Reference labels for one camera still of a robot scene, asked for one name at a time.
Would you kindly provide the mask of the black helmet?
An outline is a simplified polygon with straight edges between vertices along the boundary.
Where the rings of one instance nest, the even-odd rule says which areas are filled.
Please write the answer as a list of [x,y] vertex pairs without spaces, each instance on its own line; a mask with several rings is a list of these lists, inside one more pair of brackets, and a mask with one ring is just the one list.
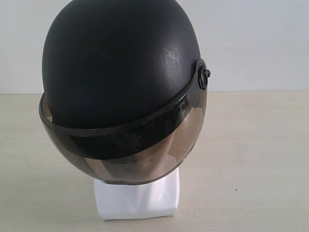
[[173,172],[200,135],[210,71],[174,0],[73,0],[42,55],[39,115],[72,165],[108,184]]

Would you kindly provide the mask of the white mannequin head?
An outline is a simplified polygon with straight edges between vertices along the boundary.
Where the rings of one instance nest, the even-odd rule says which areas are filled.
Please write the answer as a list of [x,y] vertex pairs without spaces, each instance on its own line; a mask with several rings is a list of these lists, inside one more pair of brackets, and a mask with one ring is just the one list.
[[104,220],[173,216],[180,199],[180,172],[144,185],[110,185],[94,180],[98,214]]

